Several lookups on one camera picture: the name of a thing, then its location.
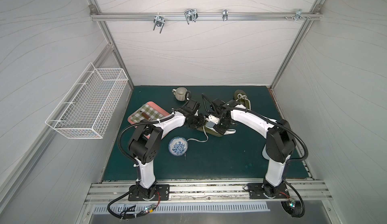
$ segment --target white wire basket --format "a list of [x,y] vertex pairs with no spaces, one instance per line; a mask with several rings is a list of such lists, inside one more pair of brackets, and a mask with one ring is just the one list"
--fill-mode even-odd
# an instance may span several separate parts
[[46,124],[69,139],[101,139],[127,82],[122,68],[95,68],[90,63]]

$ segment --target vent grille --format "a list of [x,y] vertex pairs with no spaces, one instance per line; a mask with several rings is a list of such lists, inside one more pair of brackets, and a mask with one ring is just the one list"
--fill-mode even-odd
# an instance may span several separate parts
[[[120,213],[128,208],[134,209],[138,213],[149,206],[150,203],[139,204],[116,204],[112,205],[112,211]],[[235,213],[235,212],[262,212],[270,211],[266,202],[213,202],[213,203],[160,203],[153,213]],[[106,205],[97,204],[94,206],[94,214],[109,213]]]

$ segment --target striped mug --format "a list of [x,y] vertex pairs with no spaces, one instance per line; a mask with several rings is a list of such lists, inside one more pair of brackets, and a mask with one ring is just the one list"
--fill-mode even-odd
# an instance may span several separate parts
[[172,93],[175,95],[175,97],[178,101],[185,101],[185,93],[186,92],[187,92],[187,89],[184,87],[179,87],[177,89],[172,90]]

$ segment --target checkered cloth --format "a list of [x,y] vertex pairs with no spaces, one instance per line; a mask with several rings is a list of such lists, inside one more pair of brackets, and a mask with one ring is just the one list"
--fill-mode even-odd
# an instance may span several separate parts
[[162,119],[163,117],[165,117],[165,115],[159,113],[158,111],[150,107],[148,104],[145,104],[130,116],[130,120],[132,120],[134,123],[138,123],[141,120],[145,119],[141,115],[141,112],[147,114],[151,118],[151,121],[155,121],[156,119]]

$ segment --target wooden handle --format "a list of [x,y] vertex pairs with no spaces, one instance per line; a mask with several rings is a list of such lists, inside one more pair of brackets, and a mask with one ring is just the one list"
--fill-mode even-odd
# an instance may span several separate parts
[[147,115],[145,112],[142,112],[141,111],[141,115],[146,119],[146,120],[150,120],[151,117],[149,115]]

